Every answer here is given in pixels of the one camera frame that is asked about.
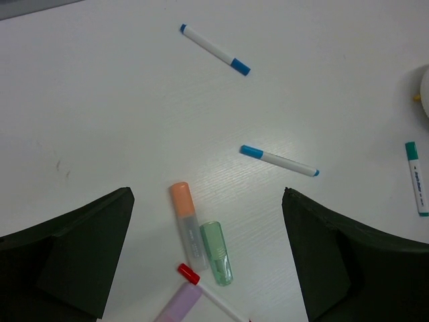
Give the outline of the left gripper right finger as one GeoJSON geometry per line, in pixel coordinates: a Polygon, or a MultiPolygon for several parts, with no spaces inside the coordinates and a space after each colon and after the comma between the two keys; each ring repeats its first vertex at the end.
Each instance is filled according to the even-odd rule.
{"type": "Polygon", "coordinates": [[[282,211],[309,321],[427,321],[428,244],[286,188],[282,211]]]}

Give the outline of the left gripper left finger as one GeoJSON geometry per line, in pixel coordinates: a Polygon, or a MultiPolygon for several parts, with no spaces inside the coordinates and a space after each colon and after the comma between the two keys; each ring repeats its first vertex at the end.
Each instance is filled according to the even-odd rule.
{"type": "Polygon", "coordinates": [[[1,237],[1,320],[102,319],[134,201],[119,188],[1,237]]]}

